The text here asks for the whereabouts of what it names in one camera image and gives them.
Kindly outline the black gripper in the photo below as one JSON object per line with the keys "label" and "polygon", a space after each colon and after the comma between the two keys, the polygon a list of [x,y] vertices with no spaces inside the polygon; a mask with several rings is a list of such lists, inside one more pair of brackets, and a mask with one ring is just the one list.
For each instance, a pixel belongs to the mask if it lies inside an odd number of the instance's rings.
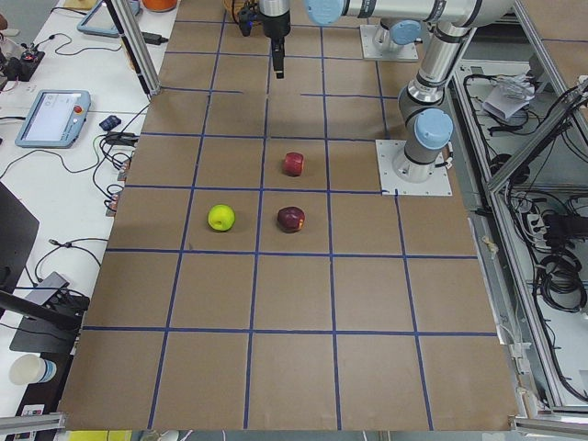
{"label": "black gripper", "polygon": [[285,41],[284,38],[290,32],[290,12],[280,16],[268,16],[259,14],[262,22],[264,35],[271,39],[272,66],[276,79],[283,79],[285,76]]}

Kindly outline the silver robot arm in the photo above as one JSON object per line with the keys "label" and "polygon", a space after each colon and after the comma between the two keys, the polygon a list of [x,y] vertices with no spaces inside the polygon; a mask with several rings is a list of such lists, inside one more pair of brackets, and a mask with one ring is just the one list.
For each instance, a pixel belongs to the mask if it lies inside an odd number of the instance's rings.
{"label": "silver robot arm", "polygon": [[439,108],[451,78],[475,30],[506,14],[512,1],[307,1],[309,18],[328,26],[340,17],[378,17],[400,25],[414,20],[434,26],[433,36],[416,76],[401,90],[399,110],[408,139],[392,164],[402,180],[420,184],[448,146],[454,125]]}
{"label": "silver robot arm", "polygon": [[385,52],[399,51],[413,44],[421,35],[420,21],[407,18],[384,17],[379,22],[375,43]]}

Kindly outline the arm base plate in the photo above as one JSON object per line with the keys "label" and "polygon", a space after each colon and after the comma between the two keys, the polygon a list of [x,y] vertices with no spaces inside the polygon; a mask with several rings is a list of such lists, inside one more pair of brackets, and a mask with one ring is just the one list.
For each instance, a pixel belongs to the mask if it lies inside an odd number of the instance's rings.
{"label": "arm base plate", "polygon": [[414,20],[395,22],[389,28],[381,24],[361,25],[359,28],[363,58],[390,62],[416,62],[416,40],[422,25]]}
{"label": "arm base plate", "polygon": [[376,140],[380,193],[384,196],[451,197],[449,156],[438,153],[432,164],[412,163],[405,155],[404,140]]}

